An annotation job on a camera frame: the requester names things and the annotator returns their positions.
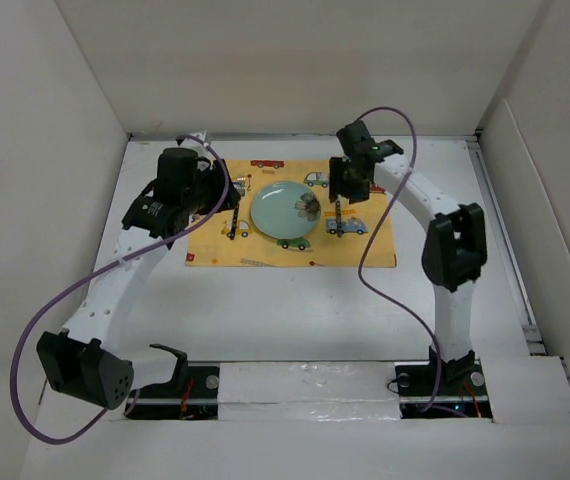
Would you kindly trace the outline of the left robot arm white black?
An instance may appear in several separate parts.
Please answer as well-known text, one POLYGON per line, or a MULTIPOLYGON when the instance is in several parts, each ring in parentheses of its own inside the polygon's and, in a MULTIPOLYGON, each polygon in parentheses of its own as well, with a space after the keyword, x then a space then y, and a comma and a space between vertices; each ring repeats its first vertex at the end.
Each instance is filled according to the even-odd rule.
POLYGON ((226 165, 200 135, 183 137, 158 158, 155 178, 132 202, 112 260, 57 334, 45 332, 37 354, 51 388, 113 410, 127 395, 155 385, 166 396, 187 387, 185 353, 152 344, 136 355, 119 351, 120 336, 146 280, 174 242, 240 200, 226 165))

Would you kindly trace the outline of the light green floral plate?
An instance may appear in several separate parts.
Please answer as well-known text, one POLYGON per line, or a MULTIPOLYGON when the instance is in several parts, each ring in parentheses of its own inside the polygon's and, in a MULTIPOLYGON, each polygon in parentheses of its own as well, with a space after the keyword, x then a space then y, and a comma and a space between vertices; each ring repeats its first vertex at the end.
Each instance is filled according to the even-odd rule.
POLYGON ((253 225, 277 240, 304 237, 316 227, 321 213, 321 203, 311 188, 293 181, 262 187, 250 206, 253 225))

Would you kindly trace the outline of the metal fork patterned handle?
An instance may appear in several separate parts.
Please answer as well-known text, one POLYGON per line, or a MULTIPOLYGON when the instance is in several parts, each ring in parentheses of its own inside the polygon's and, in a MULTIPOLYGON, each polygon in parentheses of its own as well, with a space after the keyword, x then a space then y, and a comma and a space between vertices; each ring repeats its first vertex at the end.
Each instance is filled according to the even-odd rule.
POLYGON ((238 223, 239 223, 239 209, 240 205, 237 205, 233 210, 233 216, 228 232, 228 237, 230 240, 234 240, 236 237, 236 231, 238 229, 238 223))

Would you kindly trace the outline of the metal spoon patterned handle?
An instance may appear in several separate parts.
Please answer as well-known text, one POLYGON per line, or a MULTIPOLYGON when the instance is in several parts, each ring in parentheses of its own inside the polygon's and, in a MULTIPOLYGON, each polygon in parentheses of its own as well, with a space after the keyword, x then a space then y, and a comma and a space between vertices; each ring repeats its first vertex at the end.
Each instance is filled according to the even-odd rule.
POLYGON ((342 214, 341 214, 341 201, 340 197, 337 197, 335 201, 335 217, 336 217, 336 236, 341 238, 343 235, 342 227, 342 214))

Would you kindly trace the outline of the yellow vehicle print cloth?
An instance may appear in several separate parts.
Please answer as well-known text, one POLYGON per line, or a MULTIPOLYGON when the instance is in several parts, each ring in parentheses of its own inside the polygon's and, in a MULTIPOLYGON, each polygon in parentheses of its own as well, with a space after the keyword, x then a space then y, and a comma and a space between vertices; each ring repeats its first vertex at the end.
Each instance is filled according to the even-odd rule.
POLYGON ((236 237, 228 237, 233 210, 215 215, 188 237, 185 264, 190 267, 356 267, 388 205, 386 192, 376 185, 370 187, 366 202, 341 199, 343 235, 338 238, 335 205, 328 201, 328 161, 255 158, 229 160, 227 166, 241 194, 236 237), (277 240, 253 225, 250 206, 255 194, 277 181, 304 184, 321 203, 320 220, 304 237, 277 240))

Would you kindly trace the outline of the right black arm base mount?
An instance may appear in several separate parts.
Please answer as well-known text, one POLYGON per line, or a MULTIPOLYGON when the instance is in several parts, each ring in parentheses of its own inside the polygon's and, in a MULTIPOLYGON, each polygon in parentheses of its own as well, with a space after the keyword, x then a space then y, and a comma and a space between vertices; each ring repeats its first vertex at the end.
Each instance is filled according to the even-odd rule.
POLYGON ((398 362, 387 388, 398 396, 402 419, 492 419, 487 384, 473 350, 444 362, 430 347, 426 361, 398 362))

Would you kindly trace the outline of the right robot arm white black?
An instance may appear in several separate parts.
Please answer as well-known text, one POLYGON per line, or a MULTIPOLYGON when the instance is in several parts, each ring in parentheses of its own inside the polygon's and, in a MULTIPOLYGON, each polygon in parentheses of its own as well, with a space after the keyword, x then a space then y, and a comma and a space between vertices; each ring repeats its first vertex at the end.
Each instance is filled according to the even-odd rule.
POLYGON ((363 202, 376 185, 391 193, 426 234, 421 266, 435 298, 427 381, 436 392, 451 393, 475 363, 471 307, 487 262, 484 211, 448 196, 417 171, 415 157, 407 158, 392 140, 375 141, 361 120, 339 129, 337 139, 343 155, 329 161, 329 199, 363 202))

